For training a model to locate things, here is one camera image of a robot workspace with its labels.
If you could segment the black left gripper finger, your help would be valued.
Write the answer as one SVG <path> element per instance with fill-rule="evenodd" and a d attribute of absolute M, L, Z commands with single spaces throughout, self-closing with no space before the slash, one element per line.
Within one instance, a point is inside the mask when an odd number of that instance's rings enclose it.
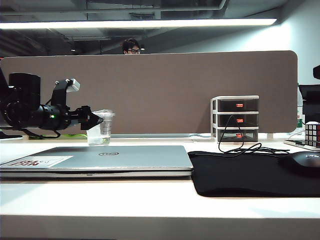
<path fill-rule="evenodd" d="M 87 130 L 90 130 L 91 128 L 101 124 L 104 121 L 104 119 L 93 112 L 88 114 L 87 117 Z"/>

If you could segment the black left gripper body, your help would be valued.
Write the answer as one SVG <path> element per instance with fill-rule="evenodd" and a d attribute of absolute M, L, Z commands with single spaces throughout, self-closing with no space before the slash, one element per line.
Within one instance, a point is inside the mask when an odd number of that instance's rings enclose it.
<path fill-rule="evenodd" d="M 69 111 L 68 115 L 68 127 L 73 127 L 80 124 L 81 130 L 90 129 L 90 114 L 91 108 L 88 105 L 78 107 L 74 111 Z"/>

